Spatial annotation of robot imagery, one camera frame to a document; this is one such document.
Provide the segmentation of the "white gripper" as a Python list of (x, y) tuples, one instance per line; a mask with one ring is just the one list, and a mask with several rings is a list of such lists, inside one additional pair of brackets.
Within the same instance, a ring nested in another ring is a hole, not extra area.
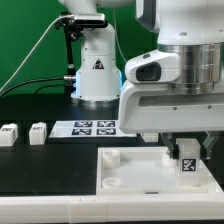
[(208, 160), (224, 131), (224, 93), (176, 95), (169, 84), (126, 81), (119, 104), (119, 127), (124, 133), (162, 133), (169, 157), (179, 158), (175, 132), (203, 132), (201, 158)]

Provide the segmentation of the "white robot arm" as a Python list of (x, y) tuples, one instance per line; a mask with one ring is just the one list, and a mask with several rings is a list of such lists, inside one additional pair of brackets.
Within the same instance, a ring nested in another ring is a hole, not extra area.
[[(224, 0), (59, 2), (84, 34), (75, 100), (117, 101), (125, 133), (224, 131)], [(101, 11), (130, 3), (139, 23), (157, 33), (157, 47), (120, 71), (115, 30)]]

